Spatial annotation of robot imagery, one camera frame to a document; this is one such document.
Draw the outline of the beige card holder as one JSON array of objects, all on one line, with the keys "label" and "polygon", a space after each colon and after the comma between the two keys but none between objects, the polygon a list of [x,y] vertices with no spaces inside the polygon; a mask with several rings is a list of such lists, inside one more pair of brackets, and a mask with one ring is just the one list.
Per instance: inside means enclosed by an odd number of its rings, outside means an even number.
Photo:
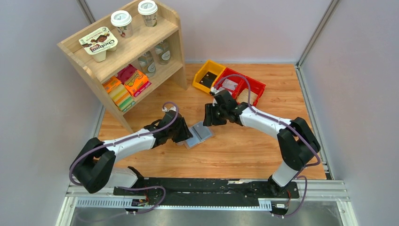
[{"label": "beige card holder", "polygon": [[209,127],[204,126],[203,121],[199,121],[198,123],[189,127],[189,131],[193,137],[178,142],[177,145],[184,145],[187,149],[191,149],[214,136],[214,132]]}]

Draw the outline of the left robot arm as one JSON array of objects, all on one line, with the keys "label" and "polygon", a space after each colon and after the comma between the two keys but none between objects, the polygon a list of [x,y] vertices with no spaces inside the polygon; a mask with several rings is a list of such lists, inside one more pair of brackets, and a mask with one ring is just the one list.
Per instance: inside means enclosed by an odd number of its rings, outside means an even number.
[{"label": "left robot arm", "polygon": [[115,167],[115,163],[137,152],[165,144],[169,139],[180,143],[193,137],[184,117],[176,110],[168,110],[139,131],[114,140],[91,138],[70,166],[74,184],[94,194],[103,188],[126,187],[132,195],[140,194],[144,183],[130,169]]}]

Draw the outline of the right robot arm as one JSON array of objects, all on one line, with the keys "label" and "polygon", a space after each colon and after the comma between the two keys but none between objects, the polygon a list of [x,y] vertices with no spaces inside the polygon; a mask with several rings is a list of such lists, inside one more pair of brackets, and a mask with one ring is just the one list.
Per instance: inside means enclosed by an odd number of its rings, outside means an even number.
[{"label": "right robot arm", "polygon": [[247,102],[238,103],[227,90],[213,94],[212,103],[205,104],[204,126],[220,126],[228,122],[249,127],[276,139],[282,163],[269,177],[268,190],[274,197],[287,191],[287,184],[310,166],[313,158],[320,162],[320,144],[307,121],[280,118],[258,110]]}]

